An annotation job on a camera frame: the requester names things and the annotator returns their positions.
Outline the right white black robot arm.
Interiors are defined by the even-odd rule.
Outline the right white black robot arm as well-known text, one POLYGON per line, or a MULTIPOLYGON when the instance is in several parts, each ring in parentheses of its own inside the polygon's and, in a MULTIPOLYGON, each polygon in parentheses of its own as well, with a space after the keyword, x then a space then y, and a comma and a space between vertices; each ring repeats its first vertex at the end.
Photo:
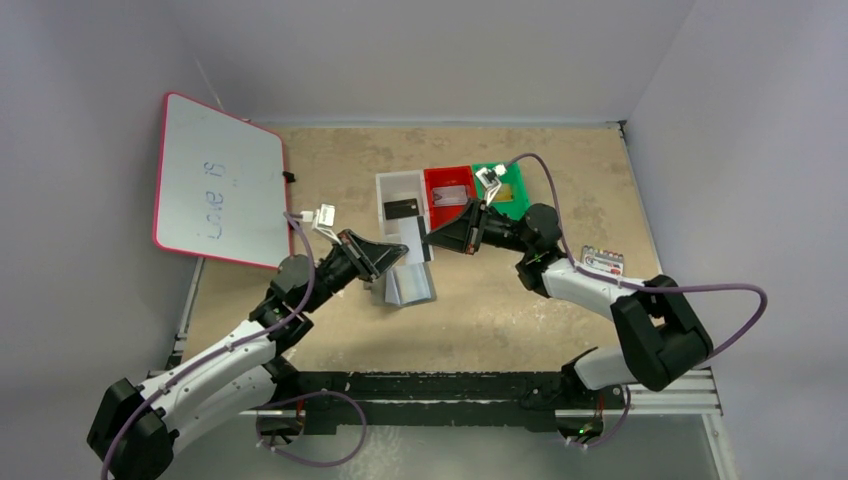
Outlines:
POLYGON ((658 392, 713 353, 711 337, 670 277, 618 280, 587 269, 559 247, 561 237, 552 206, 533 204, 513 220, 472 199, 424 241, 468 255, 483 245, 520 252, 523 257, 516 270, 525 289, 610 320, 617 346, 593 348, 565 365, 574 389, 640 384, 658 392))

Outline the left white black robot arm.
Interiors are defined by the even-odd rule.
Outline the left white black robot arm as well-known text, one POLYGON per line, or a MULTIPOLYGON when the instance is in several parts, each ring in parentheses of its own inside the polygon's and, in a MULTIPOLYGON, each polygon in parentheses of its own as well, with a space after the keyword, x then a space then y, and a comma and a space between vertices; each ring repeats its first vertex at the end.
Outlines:
POLYGON ((113 383, 86 437, 102 477, 156 479, 200 436, 269 403, 283 378, 283 352, 313 326, 309 314, 349 283, 379 279, 407 252, 343 230, 320 261, 310 253, 285 258, 248 317, 196 357, 139 384, 113 383))

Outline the white credit card black stripe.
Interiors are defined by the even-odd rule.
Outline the white credit card black stripe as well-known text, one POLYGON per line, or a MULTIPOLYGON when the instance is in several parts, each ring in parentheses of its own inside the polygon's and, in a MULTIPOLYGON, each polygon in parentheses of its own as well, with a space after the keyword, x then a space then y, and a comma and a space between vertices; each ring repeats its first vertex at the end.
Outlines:
POLYGON ((398 220, 401 242, 407 246, 405 255, 407 265, 427 263, 432 260, 431 247, 424 242, 429 232, 423 216, 410 216, 398 220))

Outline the grey leather card holder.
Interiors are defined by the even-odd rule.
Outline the grey leather card holder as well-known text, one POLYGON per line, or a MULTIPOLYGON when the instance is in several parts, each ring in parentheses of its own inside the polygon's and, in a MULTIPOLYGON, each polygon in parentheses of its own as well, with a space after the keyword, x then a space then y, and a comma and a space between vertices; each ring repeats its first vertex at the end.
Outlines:
POLYGON ((428 303, 437 298, 427 263, 393 267, 372 284, 370 294, 374 305, 392 308, 428 303))

